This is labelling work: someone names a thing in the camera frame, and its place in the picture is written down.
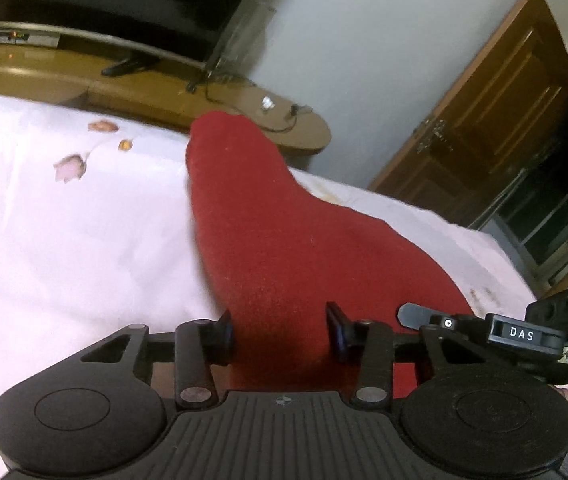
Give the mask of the brown wooden door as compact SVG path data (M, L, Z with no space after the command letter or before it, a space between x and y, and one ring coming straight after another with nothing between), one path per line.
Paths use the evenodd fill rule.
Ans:
M546 0L518 0L428 115L446 121L443 139L416 154L412 133L369 191L475 226L544 148L567 101L553 13Z

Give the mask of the wooden tv stand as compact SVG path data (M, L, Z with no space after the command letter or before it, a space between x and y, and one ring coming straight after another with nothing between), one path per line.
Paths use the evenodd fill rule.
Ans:
M211 110L244 113L287 154L314 155L331 142L325 120L293 102L238 80L206 81L195 93L171 70L147 70L117 78L102 75L106 58L65 50L0 44L0 96L79 107L186 131ZM275 103L261 110L263 96Z

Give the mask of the red knit sweater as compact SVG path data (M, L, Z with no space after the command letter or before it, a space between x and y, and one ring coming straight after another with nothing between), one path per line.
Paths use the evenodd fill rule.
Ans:
M406 302L469 312L427 252L384 221L311 195L248 118L197 118L186 166L203 270L232 315L232 388L351 391L357 370L329 352L329 302L387 324Z

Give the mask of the floral white bed sheet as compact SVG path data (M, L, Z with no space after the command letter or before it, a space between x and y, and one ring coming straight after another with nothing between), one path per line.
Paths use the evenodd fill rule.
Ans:
M168 332L214 316L185 136L91 122L0 96L0 394L132 323Z

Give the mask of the clear glass vase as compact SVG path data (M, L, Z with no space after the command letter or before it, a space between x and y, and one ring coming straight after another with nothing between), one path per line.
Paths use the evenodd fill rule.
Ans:
M257 57L277 10L263 0L243 0L224 29L213 55L201 74L186 85L195 93L211 76L236 74L239 68Z

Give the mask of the silver set-top box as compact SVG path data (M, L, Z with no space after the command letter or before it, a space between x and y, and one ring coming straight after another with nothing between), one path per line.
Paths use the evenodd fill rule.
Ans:
M0 29L0 44L20 44L55 49L60 43L60 35L49 32L25 32L24 30Z

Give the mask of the small white object on stand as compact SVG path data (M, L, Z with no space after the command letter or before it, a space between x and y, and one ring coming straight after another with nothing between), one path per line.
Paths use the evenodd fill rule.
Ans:
M268 110L273 110L275 103L269 96L263 96L261 100L261 110L267 112Z

